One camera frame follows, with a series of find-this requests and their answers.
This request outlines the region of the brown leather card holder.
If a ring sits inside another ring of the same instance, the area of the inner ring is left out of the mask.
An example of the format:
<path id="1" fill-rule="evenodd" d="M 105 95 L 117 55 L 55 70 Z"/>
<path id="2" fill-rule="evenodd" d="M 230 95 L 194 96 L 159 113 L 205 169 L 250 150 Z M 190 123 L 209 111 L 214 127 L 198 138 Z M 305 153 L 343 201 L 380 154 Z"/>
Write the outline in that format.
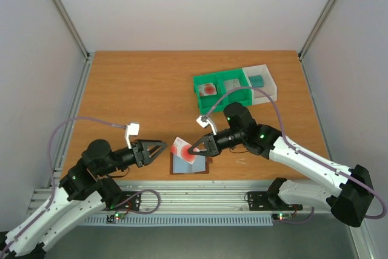
<path id="1" fill-rule="evenodd" d="M 213 163 L 211 157 L 196 156 L 189 163 L 174 153 L 170 153 L 170 174 L 188 175 L 188 174 L 209 174 L 210 165 Z"/>

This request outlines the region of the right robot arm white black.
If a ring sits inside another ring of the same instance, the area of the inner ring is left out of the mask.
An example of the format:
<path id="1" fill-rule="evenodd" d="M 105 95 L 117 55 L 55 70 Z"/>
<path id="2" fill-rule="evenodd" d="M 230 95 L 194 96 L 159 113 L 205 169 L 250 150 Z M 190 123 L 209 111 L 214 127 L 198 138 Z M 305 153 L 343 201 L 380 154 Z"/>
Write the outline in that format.
<path id="1" fill-rule="evenodd" d="M 274 208 L 300 204 L 325 209 L 340 222 L 360 227 L 374 198 L 369 171 L 334 163 L 294 143 L 280 130 L 258 124 L 248 108 L 231 103 L 223 110 L 228 128 L 208 133 L 188 149 L 191 155 L 215 157 L 224 149 L 242 145 L 249 153 L 286 165 L 310 182 L 276 178 L 267 190 Z"/>

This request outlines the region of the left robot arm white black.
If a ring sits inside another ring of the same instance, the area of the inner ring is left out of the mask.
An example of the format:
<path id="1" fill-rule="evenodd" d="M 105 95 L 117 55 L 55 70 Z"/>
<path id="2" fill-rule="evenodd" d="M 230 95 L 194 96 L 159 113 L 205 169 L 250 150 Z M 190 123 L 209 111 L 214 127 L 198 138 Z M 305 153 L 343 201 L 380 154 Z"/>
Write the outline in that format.
<path id="1" fill-rule="evenodd" d="M 123 192 L 112 174 L 148 166 L 166 147 L 159 140 L 136 140 L 113 151 L 108 141 L 94 140 L 47 201 L 18 227 L 1 233 L 1 256 L 44 258 L 65 234 L 102 210 L 112 211 L 115 220 L 129 212 L 140 214 L 142 193 Z"/>

